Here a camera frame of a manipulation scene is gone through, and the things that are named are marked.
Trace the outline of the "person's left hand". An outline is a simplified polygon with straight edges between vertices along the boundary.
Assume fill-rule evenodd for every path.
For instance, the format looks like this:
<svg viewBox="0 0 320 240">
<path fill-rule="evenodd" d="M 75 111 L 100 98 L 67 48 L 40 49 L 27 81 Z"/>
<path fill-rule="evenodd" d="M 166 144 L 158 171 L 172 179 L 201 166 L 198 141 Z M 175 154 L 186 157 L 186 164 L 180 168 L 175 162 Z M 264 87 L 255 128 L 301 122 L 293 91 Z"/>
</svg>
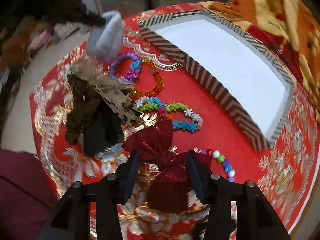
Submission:
<svg viewBox="0 0 320 240">
<path fill-rule="evenodd" d="M 19 67 L 29 59 L 30 45 L 44 32 L 48 23 L 26 17 L 14 28 L 5 27 L 1 32 L 1 71 Z"/>
</svg>

